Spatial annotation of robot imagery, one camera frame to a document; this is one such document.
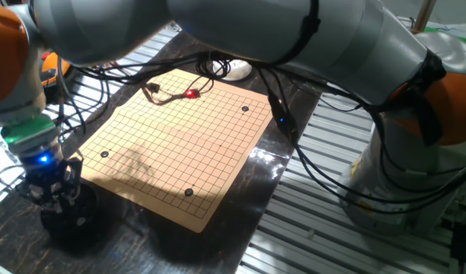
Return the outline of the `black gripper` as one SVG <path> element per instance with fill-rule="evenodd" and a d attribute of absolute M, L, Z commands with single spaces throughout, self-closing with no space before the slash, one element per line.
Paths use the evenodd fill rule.
<path fill-rule="evenodd" d="M 55 211 L 68 211 L 81 193 L 82 165 L 82 161 L 64 159 L 60 151 L 25 156 L 23 193 L 38 206 L 45 206 L 49 202 L 47 194 L 52 194 Z"/>

